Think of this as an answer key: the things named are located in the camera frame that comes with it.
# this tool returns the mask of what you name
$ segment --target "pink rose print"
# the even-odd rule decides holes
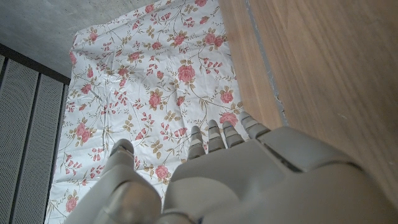
[[[69,57],[70,57],[70,60],[72,61],[72,65],[76,65],[76,63],[77,63],[76,57],[71,51],[69,51]]]
[[[221,100],[223,103],[229,103],[233,100],[232,93],[230,92],[225,92],[224,94],[221,94]]]
[[[219,46],[221,46],[221,44],[223,44],[223,42],[224,42],[223,38],[219,36],[219,37],[217,37],[216,40],[214,41],[214,44],[215,44],[217,47],[219,47]]]
[[[134,52],[134,53],[130,54],[129,55],[130,63],[132,63],[133,61],[139,59],[139,54],[140,54],[140,52]]]
[[[186,66],[182,65],[178,69],[178,79],[183,82],[189,82],[195,76],[195,71],[192,68],[192,65]]]
[[[162,79],[163,78],[163,72],[157,71],[157,78]]]
[[[157,178],[164,179],[167,177],[169,170],[167,169],[166,166],[160,165],[156,168],[155,173],[157,175]]]
[[[215,40],[216,40],[216,35],[211,33],[207,34],[205,37],[206,44],[214,44]]]
[[[150,96],[149,98],[149,104],[153,107],[156,108],[157,105],[160,103],[161,99],[160,96],[157,93],[154,93]]]
[[[79,197],[76,197],[75,192],[76,191],[73,192],[74,196],[72,196],[72,195],[68,196],[68,201],[66,204],[67,212],[72,212],[76,207],[77,200],[79,200]]]
[[[89,130],[85,129],[85,131],[83,132],[83,134],[81,135],[81,140],[83,142],[87,142],[88,138],[90,137],[91,133]]]
[[[184,35],[178,35],[174,38],[174,46],[180,45],[182,44],[182,42],[184,41],[185,36]]]
[[[152,48],[154,49],[154,50],[157,50],[157,49],[159,49],[159,48],[161,48],[162,47],[162,44],[160,44],[160,42],[154,42],[153,44],[152,44]]]
[[[97,34],[96,32],[92,32],[92,31],[91,31],[91,33],[90,33],[90,39],[91,39],[92,41],[95,41],[95,40],[97,39],[97,37],[98,37],[98,34]]]
[[[81,89],[81,92],[83,92],[84,94],[87,94],[90,90],[91,90],[91,85],[90,84],[86,84]]]
[[[77,126],[77,129],[76,129],[76,135],[77,136],[81,136],[81,135],[83,135],[83,133],[86,131],[86,125],[83,123],[83,122],[81,122],[80,124],[79,124],[79,126]]]
[[[125,76],[128,72],[129,72],[129,70],[127,70],[126,68],[121,68],[121,69],[119,69],[118,74],[120,76]]]
[[[207,22],[207,20],[209,20],[209,17],[208,16],[203,16],[199,23],[200,24],[205,24]]]
[[[93,75],[94,75],[94,73],[93,73],[93,68],[90,67],[90,68],[88,69],[87,77],[88,77],[88,78],[91,78]]]
[[[195,4],[199,7],[205,6],[207,0],[195,0]]]
[[[229,121],[233,126],[238,122],[236,115],[230,112],[225,112],[220,117],[220,123],[224,123],[224,121]]]
[[[119,86],[120,86],[120,87],[123,87],[124,84],[126,84],[126,79],[125,79],[125,78],[123,78],[123,79],[120,81]]]
[[[153,4],[148,5],[147,7],[145,7],[145,12],[146,13],[150,13],[155,9]]]
[[[181,106],[181,104],[184,102],[185,96],[180,96],[177,98],[177,106]]]

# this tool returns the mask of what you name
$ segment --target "white fabric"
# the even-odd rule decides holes
[[[118,139],[133,143],[134,169],[163,198],[187,158],[193,125],[206,148],[211,119],[244,133],[226,41],[218,2],[210,0],[159,1],[77,32],[45,223],[65,221]]]

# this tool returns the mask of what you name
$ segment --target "robotic finger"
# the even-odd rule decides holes
[[[220,129],[215,120],[209,121],[209,153],[215,152],[219,149],[225,149],[223,138],[220,134]]]
[[[191,129],[191,143],[188,151],[188,160],[205,155],[205,149],[203,148],[203,139],[201,137],[200,128],[194,126]]]

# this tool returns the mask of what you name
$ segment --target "wooden board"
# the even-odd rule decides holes
[[[227,5],[223,1],[220,1],[222,11]],[[393,0],[249,0],[249,3],[289,125],[357,159],[397,206],[396,3]],[[230,6],[228,10],[229,15],[248,13],[244,4],[240,8]],[[230,25],[232,16],[223,15],[228,36],[229,26],[243,26],[239,19]],[[244,41],[229,44],[233,48]],[[240,86],[240,74],[237,75]],[[246,95],[243,102],[246,106],[255,103],[247,101]]]
[[[244,1],[220,1],[244,109],[271,129],[282,126],[274,94]]]

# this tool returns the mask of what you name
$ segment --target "floral fabric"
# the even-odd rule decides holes
[[[191,127],[243,110],[217,1],[159,1],[77,32],[45,223],[63,223],[129,139],[134,170],[163,198],[186,162]]]

